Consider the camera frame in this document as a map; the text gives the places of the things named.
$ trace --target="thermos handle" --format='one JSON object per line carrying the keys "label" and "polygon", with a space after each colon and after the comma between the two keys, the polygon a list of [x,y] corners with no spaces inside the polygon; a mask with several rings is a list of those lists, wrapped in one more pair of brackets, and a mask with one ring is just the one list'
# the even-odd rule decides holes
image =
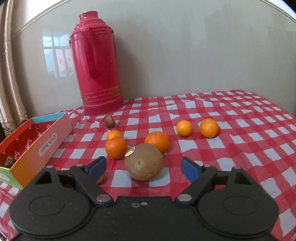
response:
{"label": "thermos handle", "polygon": [[114,31],[113,31],[113,29],[111,29],[111,32],[112,32],[112,36],[113,36],[113,43],[114,43],[114,50],[115,50],[115,58],[117,58],[116,47],[115,47],[115,39],[114,39]]}
{"label": "thermos handle", "polygon": [[89,69],[89,74],[91,77],[96,77],[98,75],[98,71],[96,69],[96,63],[94,61],[94,51],[93,51],[93,38],[90,33],[90,28],[85,27],[81,30],[83,46],[85,51],[86,63]]}

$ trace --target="white label sticker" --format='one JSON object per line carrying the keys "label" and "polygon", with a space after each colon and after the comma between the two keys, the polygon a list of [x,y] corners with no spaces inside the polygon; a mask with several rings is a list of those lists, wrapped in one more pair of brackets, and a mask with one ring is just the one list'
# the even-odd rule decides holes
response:
{"label": "white label sticker", "polygon": [[54,133],[47,140],[47,142],[45,142],[44,145],[39,149],[39,156],[43,156],[56,140],[57,140],[57,133]]}
{"label": "white label sticker", "polygon": [[6,181],[10,181],[9,178],[6,175],[2,174],[2,173],[0,173],[0,178],[4,179]]}
{"label": "white label sticker", "polygon": [[133,146],[131,149],[128,150],[128,152],[125,154],[125,156],[129,156],[130,154],[132,154],[135,150],[135,147]]}

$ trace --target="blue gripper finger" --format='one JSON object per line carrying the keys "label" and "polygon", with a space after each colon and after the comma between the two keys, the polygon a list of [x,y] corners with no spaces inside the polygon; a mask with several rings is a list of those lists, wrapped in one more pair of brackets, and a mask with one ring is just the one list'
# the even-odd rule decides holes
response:
{"label": "blue gripper finger", "polygon": [[107,169],[107,160],[104,156],[99,157],[87,165],[84,171],[93,182],[97,182]]}
{"label": "blue gripper finger", "polygon": [[202,173],[202,167],[188,157],[183,157],[181,160],[181,172],[185,175],[188,181],[192,183]]}

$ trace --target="fruit sticker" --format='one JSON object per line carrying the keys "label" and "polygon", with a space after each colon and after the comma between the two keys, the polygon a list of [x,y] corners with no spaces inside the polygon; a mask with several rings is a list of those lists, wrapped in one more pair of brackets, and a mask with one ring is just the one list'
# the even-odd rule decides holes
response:
{"label": "fruit sticker", "polygon": [[129,156],[130,154],[132,154],[135,150],[135,147],[133,146],[131,149],[128,150],[128,152],[125,154],[125,156]]}

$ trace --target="gold decorative band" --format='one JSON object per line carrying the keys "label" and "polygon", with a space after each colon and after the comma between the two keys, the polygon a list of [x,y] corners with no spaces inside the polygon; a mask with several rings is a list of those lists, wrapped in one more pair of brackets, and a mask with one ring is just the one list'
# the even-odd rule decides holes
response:
{"label": "gold decorative band", "polygon": [[104,97],[116,97],[121,95],[121,89],[120,86],[115,86],[107,90],[99,91],[99,92],[93,92],[89,94],[81,94],[81,98],[83,101],[93,101],[97,98],[104,98]]}

